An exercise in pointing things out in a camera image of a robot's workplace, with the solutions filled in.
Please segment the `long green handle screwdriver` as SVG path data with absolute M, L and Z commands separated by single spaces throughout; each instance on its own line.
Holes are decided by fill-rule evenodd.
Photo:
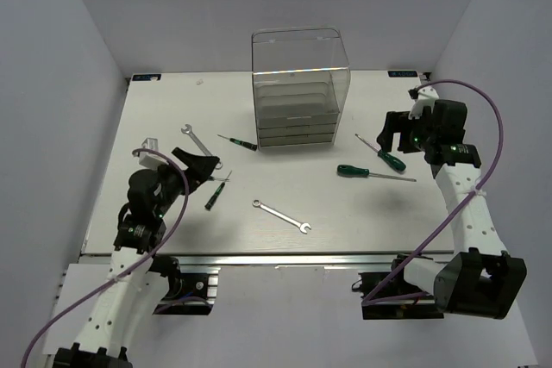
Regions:
M 415 178 L 405 178 L 400 176 L 393 176 L 388 174 L 380 174 L 371 172 L 369 169 L 356 167 L 353 165 L 338 165 L 336 167 L 336 173 L 345 178 L 383 178 L 397 181 L 404 181 L 409 183 L 416 183 Z

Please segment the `clear plastic drawer cabinet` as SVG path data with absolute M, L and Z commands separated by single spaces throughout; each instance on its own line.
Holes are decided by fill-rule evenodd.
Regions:
M 251 69 L 258 147 L 334 143 L 351 82 L 337 28 L 258 30 Z

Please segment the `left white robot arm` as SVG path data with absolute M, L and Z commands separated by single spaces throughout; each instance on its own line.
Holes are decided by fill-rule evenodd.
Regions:
M 179 197 L 188 198 L 210 179 L 219 159 L 178 147 L 170 157 L 149 148 L 133 154 L 141 169 L 129 177 L 110 271 L 89 295 L 94 305 L 76 339 L 56 352 L 55 367 L 129 367 L 128 351 L 137 331 L 163 298 L 181 291 L 176 263 L 156 256 L 176 230 L 166 226 L 164 217 Z

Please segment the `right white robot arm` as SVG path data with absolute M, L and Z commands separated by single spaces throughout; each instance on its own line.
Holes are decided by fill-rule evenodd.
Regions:
M 399 136 L 402 153 L 423 153 L 442 193 L 454 242 L 445 265 L 425 258 L 419 249 L 398 259 L 388 276 L 391 291 L 407 298 L 421 290 L 443 313 L 504 319 L 527 275 L 520 258 L 512 257 L 492 222 L 481 189 L 480 156 L 464 143 L 467 107 L 436 100 L 404 112 L 388 112 L 377 137 L 382 149 Z

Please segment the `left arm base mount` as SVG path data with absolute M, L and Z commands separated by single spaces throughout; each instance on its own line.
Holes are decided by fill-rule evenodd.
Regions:
M 209 267 L 187 264 L 183 259 L 158 256 L 150 271 L 168 282 L 168 291 L 160 300 L 156 315 L 201 315 L 211 313 L 215 295 L 215 273 Z

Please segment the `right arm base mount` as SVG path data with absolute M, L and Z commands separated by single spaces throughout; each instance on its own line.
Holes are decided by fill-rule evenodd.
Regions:
M 394 270 L 406 259 L 399 254 L 391 264 Z M 361 294 L 361 301 L 375 288 L 390 271 L 370 271 L 359 273 L 359 278 L 351 285 L 351 291 Z M 380 290 L 372 300 L 386 297 L 406 296 L 399 300 L 380 301 L 370 306 L 362 306 L 362 318 L 365 321 L 405 321 L 405 320 L 441 320 L 443 312 L 435 305 L 433 296 L 404 280 L 403 271 Z

